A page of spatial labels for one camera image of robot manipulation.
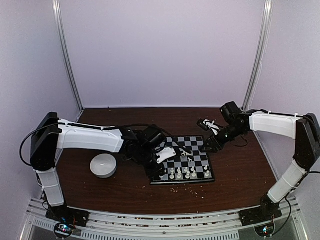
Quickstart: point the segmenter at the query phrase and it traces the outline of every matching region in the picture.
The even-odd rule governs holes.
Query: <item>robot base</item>
[[[67,208],[68,215],[72,216],[69,219],[66,219],[66,223],[73,225],[74,224],[74,219],[75,218],[75,225],[79,227],[86,227],[87,222],[89,219],[89,212],[88,211],[83,211],[83,210],[78,210],[78,209],[73,209],[73,208]],[[45,217],[47,219],[52,219],[54,221],[60,222],[61,219],[57,218],[52,211],[47,211]]]
[[[274,219],[280,218],[282,213],[279,209],[273,212]],[[261,207],[250,208],[239,212],[242,226],[254,225],[272,220],[271,216],[261,217]]]

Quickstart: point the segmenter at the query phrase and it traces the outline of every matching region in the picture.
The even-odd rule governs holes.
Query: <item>chess square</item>
[[[207,156],[205,155],[200,155],[200,158],[201,158],[201,161],[206,161],[208,158],[207,158]]]
[[[175,166],[175,168],[181,168],[182,167],[182,163],[181,162],[175,162],[174,166]]]
[[[189,162],[187,162],[187,161],[182,161],[182,162],[181,162],[181,166],[182,166],[182,168],[189,167]]]
[[[194,155],[194,156],[199,156],[199,155],[200,155],[200,151],[194,150],[194,151],[193,151],[193,155]]]
[[[175,167],[175,163],[174,162],[168,162],[168,169],[174,168]]]
[[[197,173],[203,173],[205,171],[203,166],[196,166],[195,170],[196,170]]]
[[[203,172],[198,172],[197,175],[198,175],[199,179],[204,179],[205,178],[205,174]]]
[[[202,166],[200,161],[195,161],[194,164],[195,164],[196,167],[201,167]]]
[[[201,161],[201,157],[200,157],[200,156],[193,156],[193,159],[194,159],[195,161]]]

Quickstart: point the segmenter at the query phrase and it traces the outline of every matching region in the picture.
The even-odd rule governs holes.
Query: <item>white arm segment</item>
[[[296,188],[296,185],[306,174],[306,170],[299,167],[293,160],[288,170],[282,175],[278,182],[269,190],[268,197],[276,204]]]
[[[64,195],[59,182],[57,168],[51,168],[47,171],[35,170],[41,180],[42,189],[45,192],[46,199],[50,206],[58,207],[65,203]]]
[[[275,115],[256,112],[250,116],[250,129],[255,132],[268,132],[296,139],[296,121],[301,117]],[[269,190],[268,197],[279,203],[304,177],[307,172],[292,161],[288,170],[279,181]]]
[[[250,129],[296,139],[296,121],[301,117],[256,112],[250,116]]]
[[[70,124],[74,124],[74,122],[64,119],[60,119],[58,122],[65,124],[59,125],[59,129],[62,130],[62,133],[59,133],[58,149],[95,149],[118,153],[124,143],[122,133],[119,129],[102,130],[106,127],[91,129],[70,126]]]

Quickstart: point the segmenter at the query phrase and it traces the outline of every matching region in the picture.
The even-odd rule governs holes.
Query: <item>metal frame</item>
[[[77,84],[75,81],[74,73],[73,73],[73,70],[71,67],[71,62],[70,62],[70,57],[69,57],[69,52],[68,52],[67,42],[66,42],[66,37],[65,37],[64,25],[62,22],[60,0],[52,0],[52,3],[53,3],[54,17],[55,17],[56,25],[58,28],[59,37],[60,37],[60,43],[61,43],[63,60],[64,60],[66,72],[67,72],[67,75],[68,75],[68,78],[70,81],[70,85],[71,85],[71,89],[73,92],[73,96],[76,101],[76,105],[77,105],[79,111],[81,112],[84,110],[84,107],[81,102],[81,98],[80,98]]]
[[[261,73],[262,57],[267,46],[272,9],[273,9],[273,0],[265,0],[258,48],[255,55],[255,60],[254,60],[254,65],[253,65],[253,69],[250,77],[249,86],[246,91],[243,106],[242,106],[242,108],[245,111],[249,110],[248,108],[251,105],[251,100],[255,93],[255,88]]]
[[[293,197],[289,201],[292,205],[291,215],[298,236],[301,240],[307,240],[297,200]],[[46,218],[47,211],[43,208],[42,203],[41,199],[31,199],[20,240],[29,239],[33,226],[52,231],[56,222]],[[286,219],[289,214],[287,202],[280,203],[280,208],[283,216],[277,219]],[[86,240],[219,240],[223,239],[223,236],[232,236],[227,239],[238,240],[239,230],[254,227],[253,225],[242,226],[238,213],[244,209],[248,208],[177,215],[137,215],[89,210],[87,226],[77,227],[77,233],[74,233],[73,236]]]

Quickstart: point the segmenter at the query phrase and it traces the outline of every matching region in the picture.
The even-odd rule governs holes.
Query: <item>white plastic piece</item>
[[[218,135],[218,131],[220,130],[220,128],[215,125],[215,121],[206,119],[203,121],[203,123],[214,133],[214,135]]]
[[[70,126],[70,124],[74,124],[74,122],[64,119],[60,119],[58,122],[67,124],[58,126],[59,129],[62,130],[58,137],[58,149],[95,149],[118,153],[124,143],[122,133],[119,129],[101,130]]]
[[[276,204],[279,203],[306,174],[306,170],[298,166],[296,160],[293,160],[290,167],[282,175],[279,181],[269,190],[268,197]]]
[[[49,205],[52,207],[63,205],[65,200],[61,190],[57,168],[51,168],[48,171],[35,170],[35,172],[39,176]]]
[[[250,129],[296,139],[296,121],[301,117],[256,112],[249,117]]]
[[[186,157],[186,156],[193,156],[194,154],[191,152],[191,153],[187,153],[186,151],[183,151],[182,153],[181,153],[181,156],[182,157]]]
[[[90,170],[98,178],[110,178],[117,170],[117,160],[110,154],[100,154],[92,159]]]
[[[176,151],[172,147],[166,147],[156,155],[159,156],[159,158],[156,160],[156,163],[161,164],[163,161],[174,157],[176,155]]]

